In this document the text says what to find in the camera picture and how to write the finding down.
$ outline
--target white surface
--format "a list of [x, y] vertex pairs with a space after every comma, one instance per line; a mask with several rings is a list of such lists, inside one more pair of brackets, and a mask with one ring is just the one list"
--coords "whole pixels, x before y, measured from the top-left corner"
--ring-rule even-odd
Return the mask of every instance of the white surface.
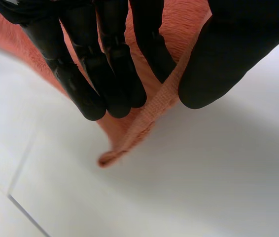
[[43, 237], [37, 228], [1, 192], [0, 237]]
[[51, 236], [279, 237], [279, 47], [221, 100], [171, 109], [106, 170], [100, 129], [50, 106], [12, 194]]
[[44, 109], [46, 83], [0, 53], [0, 189], [7, 192]]

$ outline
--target pink towel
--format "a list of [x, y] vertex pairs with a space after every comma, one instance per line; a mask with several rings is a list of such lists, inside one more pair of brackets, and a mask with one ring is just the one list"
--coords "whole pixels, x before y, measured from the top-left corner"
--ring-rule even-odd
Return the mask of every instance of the pink towel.
[[[111, 151], [99, 158], [101, 167], [113, 164], [139, 144], [150, 133], [158, 117], [178, 101], [178, 82], [186, 67], [198, 33], [209, 17], [207, 0], [165, 0], [163, 25], [160, 32], [165, 37], [167, 47], [178, 64], [166, 82], [161, 85], [137, 47], [130, 11], [126, 22], [126, 42], [131, 48], [134, 64], [148, 98], [143, 108], [132, 109], [125, 118], [116, 119], [106, 114], [98, 121], [111, 141]], [[79, 64], [66, 34], [65, 41], [75, 63]], [[25, 61], [45, 80], [64, 93], [40, 53], [21, 28], [9, 23], [1, 15], [0, 48]]]

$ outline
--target black robotic finger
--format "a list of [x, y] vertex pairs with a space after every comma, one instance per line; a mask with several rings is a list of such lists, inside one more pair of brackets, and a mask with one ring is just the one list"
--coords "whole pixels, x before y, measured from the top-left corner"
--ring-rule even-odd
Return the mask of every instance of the black robotic finger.
[[74, 64], [59, 19], [50, 17], [21, 26], [82, 114], [89, 120], [101, 119], [105, 104]]
[[147, 100], [145, 89], [136, 72], [129, 46], [125, 43], [127, 0], [95, 0], [103, 48], [116, 78], [133, 108]]
[[86, 1], [79, 7], [64, 9], [60, 19], [108, 112], [115, 118], [125, 117], [131, 110], [130, 102], [100, 49], [95, 7], [91, 1]]
[[203, 26], [179, 84], [180, 100], [202, 108], [225, 95], [279, 44], [279, 22], [243, 22], [213, 15]]
[[159, 34], [164, 0], [130, 0], [136, 41], [156, 78], [163, 83], [176, 64]]

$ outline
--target fabric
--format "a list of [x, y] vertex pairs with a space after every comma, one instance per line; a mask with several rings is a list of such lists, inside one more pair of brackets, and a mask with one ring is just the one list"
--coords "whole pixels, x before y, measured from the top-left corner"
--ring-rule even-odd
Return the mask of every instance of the fabric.
[[[131, 48], [134, 64], [145, 87], [147, 103], [140, 109], [132, 109], [125, 118], [116, 119], [106, 114], [98, 121], [99, 126], [107, 133], [111, 141], [111, 150], [99, 158], [99, 166], [110, 166], [138, 145], [153, 129], [158, 117], [178, 101], [179, 80], [198, 33], [209, 17], [210, 11], [207, 0], [165, 0], [163, 25], [160, 32], [165, 37], [167, 47], [178, 64], [165, 83], [160, 84], [137, 47], [132, 13], [129, 12], [126, 22], [126, 42]], [[74, 61], [79, 64], [70, 44], [70, 39], [66, 34], [65, 41]], [[20, 26], [11, 24], [1, 15], [0, 48], [19, 57], [65, 94], [40, 53], [32, 45]]]

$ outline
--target robotic hand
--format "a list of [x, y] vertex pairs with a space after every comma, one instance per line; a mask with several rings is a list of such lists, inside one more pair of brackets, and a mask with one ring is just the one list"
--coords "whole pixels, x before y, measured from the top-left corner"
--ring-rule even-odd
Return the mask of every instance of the robotic hand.
[[225, 95], [279, 44], [279, 0], [208, 0], [205, 23], [181, 78], [178, 94], [189, 108]]
[[[181, 101], [192, 109], [222, 97], [279, 44], [279, 0], [208, 1], [212, 17], [201, 30], [178, 88]], [[139, 48], [164, 82], [175, 67], [158, 32], [164, 0], [130, 4]], [[124, 40], [127, 0], [0, 0], [0, 12], [24, 28], [87, 119], [100, 119], [106, 109], [121, 118], [130, 107], [145, 103]], [[105, 55], [98, 45], [96, 12]], [[59, 19], [99, 95], [73, 63]]]
[[[131, 0], [131, 5], [138, 45], [159, 80], [165, 80], [175, 62], [158, 32], [164, 0]], [[122, 118], [131, 107], [145, 104], [146, 92], [124, 38], [128, 0], [0, 0], [0, 13], [20, 24], [87, 119], [101, 119], [106, 110]], [[74, 64], [59, 20], [97, 92]]]

